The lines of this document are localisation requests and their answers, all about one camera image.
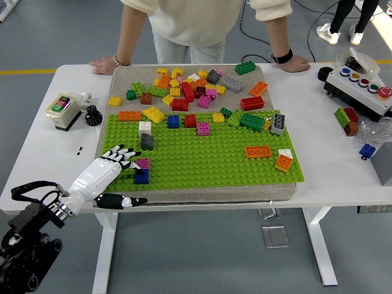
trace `sneaker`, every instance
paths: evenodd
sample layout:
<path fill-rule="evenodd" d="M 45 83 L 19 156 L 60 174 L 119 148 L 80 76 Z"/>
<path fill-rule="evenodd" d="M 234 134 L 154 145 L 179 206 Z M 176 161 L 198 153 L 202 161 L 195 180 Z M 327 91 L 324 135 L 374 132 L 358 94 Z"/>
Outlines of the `sneaker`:
<path fill-rule="evenodd" d="M 358 46 L 361 43 L 363 33 L 361 34 L 360 32 L 355 32 L 355 25 L 349 29 L 349 35 L 351 37 L 351 44 Z"/>
<path fill-rule="evenodd" d="M 316 32 L 321 39 L 326 40 L 331 45 L 335 45 L 337 44 L 337 40 L 339 39 L 341 33 L 335 32 L 334 34 L 331 34 L 330 29 L 331 23 L 326 23 L 323 26 L 319 26 Z"/>

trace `black watch strap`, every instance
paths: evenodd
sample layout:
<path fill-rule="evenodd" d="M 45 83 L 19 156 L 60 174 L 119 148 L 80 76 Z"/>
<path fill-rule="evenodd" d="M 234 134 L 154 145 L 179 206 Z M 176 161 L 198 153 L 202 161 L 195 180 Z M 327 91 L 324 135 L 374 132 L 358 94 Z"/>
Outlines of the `black watch strap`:
<path fill-rule="evenodd" d="M 272 57 L 272 59 L 273 59 L 276 63 L 278 63 L 278 64 L 283 64 L 283 63 L 289 62 L 289 60 L 292 59 L 292 57 L 293 57 L 293 52 L 292 52 L 292 49 L 289 48 L 289 49 L 288 49 L 288 53 L 287 53 L 286 55 L 277 58 L 277 57 L 275 57 L 275 56 L 272 54 L 271 57 Z"/>

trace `green baseplate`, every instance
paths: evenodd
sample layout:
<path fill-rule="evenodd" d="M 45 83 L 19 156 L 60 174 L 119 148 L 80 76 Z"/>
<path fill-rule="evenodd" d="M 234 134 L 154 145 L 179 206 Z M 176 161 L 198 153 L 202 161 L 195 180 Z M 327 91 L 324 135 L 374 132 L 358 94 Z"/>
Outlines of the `green baseplate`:
<path fill-rule="evenodd" d="M 249 111 L 271 119 L 274 111 Z M 122 171 L 107 187 L 107 192 L 183 189 L 201 187 L 246 186 L 262 184 L 298 183 L 304 181 L 300 164 L 285 129 L 283 135 L 264 130 L 259 132 L 244 126 L 232 127 L 226 123 L 213 123 L 212 113 L 195 113 L 198 123 L 208 122 L 210 136 L 198 136 L 196 128 L 184 127 L 184 116 L 179 115 L 180 128 L 169 129 L 166 119 L 160 124 L 152 122 L 151 135 L 154 149 L 142 151 L 137 158 L 150 159 L 150 183 L 135 185 L 135 172 Z M 125 144 L 140 149 L 138 122 L 118 122 L 118 115 L 108 115 L 102 154 L 113 146 Z M 247 159 L 245 146 L 271 148 L 272 156 L 263 159 Z M 275 168 L 278 149 L 291 149 L 293 162 L 287 173 Z"/>

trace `person's arm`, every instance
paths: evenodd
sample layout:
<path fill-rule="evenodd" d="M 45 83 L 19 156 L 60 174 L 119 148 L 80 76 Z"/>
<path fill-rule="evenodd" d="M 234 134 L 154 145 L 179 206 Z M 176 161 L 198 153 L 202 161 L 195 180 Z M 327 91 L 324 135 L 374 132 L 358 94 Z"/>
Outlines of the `person's arm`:
<path fill-rule="evenodd" d="M 147 13 L 124 5 L 122 10 L 120 40 L 116 54 L 120 64 L 124 66 L 130 64 L 146 17 Z M 92 60 L 89 64 L 96 66 L 96 68 L 92 70 L 92 73 L 98 75 L 112 75 L 117 67 L 113 57 L 103 57 L 101 59 Z"/>
<path fill-rule="evenodd" d="M 287 17 L 265 21 L 265 26 L 274 57 L 286 56 L 290 50 L 288 45 Z M 311 68 L 309 60 L 298 55 L 293 55 L 289 61 L 277 64 L 277 66 L 285 72 L 301 72 Z"/>

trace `person's leg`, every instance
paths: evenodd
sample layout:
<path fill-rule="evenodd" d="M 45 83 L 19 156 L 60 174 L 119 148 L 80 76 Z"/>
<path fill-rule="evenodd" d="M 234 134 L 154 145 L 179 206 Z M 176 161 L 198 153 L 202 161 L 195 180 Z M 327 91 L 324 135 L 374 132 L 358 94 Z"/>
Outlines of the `person's leg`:
<path fill-rule="evenodd" d="M 191 47 L 190 61 L 192 64 L 223 63 L 225 54 L 225 39 L 218 44 L 208 47 Z"/>
<path fill-rule="evenodd" d="M 330 28 L 331 34 L 339 32 L 343 24 L 343 21 L 349 15 L 354 5 L 355 5 L 355 0 L 341 0 L 339 2 L 339 4 L 337 5 L 335 16 L 331 23 L 331 28 Z"/>
<path fill-rule="evenodd" d="M 375 12 L 380 0 L 364 0 L 361 9 L 361 18 L 355 27 L 355 32 L 360 34 L 365 30 L 366 25 Z"/>
<path fill-rule="evenodd" d="M 162 37 L 153 29 L 158 64 L 181 64 L 185 62 L 187 46 L 178 45 Z"/>

